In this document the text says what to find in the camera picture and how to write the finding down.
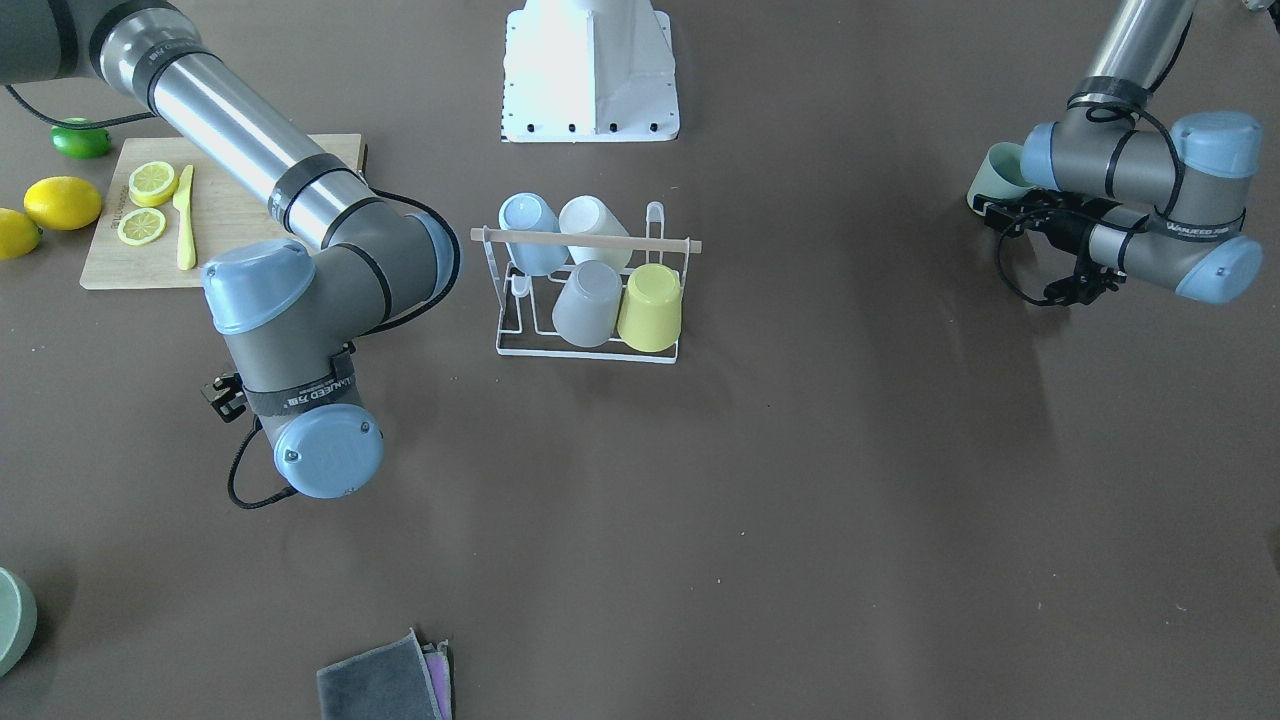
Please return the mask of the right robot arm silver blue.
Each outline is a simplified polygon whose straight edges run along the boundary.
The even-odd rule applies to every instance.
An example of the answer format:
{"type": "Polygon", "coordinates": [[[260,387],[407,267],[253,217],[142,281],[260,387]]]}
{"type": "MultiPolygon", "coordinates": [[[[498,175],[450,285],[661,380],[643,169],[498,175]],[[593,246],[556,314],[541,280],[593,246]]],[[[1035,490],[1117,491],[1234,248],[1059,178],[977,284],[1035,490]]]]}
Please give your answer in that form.
{"type": "Polygon", "coordinates": [[[212,256],[200,284],[234,373],[225,414],[253,415],[282,497],[339,498],[384,455],[353,342],[439,304],[460,278],[457,234],[433,209],[370,187],[210,50],[169,1],[5,1],[3,82],[95,77],[145,105],[250,202],[204,208],[212,256]]]}

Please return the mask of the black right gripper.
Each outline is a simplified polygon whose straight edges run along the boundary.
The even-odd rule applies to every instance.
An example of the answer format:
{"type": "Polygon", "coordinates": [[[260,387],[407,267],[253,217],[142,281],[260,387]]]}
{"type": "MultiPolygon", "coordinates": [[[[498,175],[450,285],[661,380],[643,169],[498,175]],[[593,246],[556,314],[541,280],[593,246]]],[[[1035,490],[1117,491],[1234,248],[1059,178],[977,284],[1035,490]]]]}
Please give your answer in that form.
{"type": "Polygon", "coordinates": [[[241,375],[216,375],[202,386],[201,395],[224,423],[233,423],[250,409],[241,375]]]}

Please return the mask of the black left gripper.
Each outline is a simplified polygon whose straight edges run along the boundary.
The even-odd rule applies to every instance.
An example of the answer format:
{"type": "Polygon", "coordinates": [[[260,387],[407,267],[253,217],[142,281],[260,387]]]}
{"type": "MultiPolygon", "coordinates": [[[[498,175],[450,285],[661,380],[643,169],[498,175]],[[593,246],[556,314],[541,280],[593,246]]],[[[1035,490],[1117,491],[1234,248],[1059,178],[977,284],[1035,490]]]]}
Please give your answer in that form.
{"type": "Polygon", "coordinates": [[[984,218],[984,224],[998,232],[995,243],[997,275],[1015,296],[1033,306],[1089,305],[1105,292],[1119,290],[1121,272],[1091,256],[1092,232],[1100,227],[1119,228],[1105,219],[1117,206],[1112,200],[1083,195],[1025,195],[1020,199],[977,195],[972,200],[972,209],[984,218]],[[1024,293],[1004,265],[1004,242],[1027,232],[1042,233],[1052,247],[1075,258],[1073,273],[1047,284],[1039,299],[1024,293]]]}

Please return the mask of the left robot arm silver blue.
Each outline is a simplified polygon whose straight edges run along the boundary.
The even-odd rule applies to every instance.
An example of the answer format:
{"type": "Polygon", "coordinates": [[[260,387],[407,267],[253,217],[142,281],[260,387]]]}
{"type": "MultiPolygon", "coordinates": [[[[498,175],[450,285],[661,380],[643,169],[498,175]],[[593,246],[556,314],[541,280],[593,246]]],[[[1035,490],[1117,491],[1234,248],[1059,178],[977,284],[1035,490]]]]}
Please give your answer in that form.
{"type": "Polygon", "coordinates": [[[1128,278],[1228,304],[1257,277],[1263,250],[1242,227],[1260,123],[1202,111],[1162,126],[1148,109],[1194,9],[1125,1],[1062,119],[986,154],[969,208],[1001,240],[1039,232],[1075,259],[1038,306],[1092,304],[1128,278]]]}

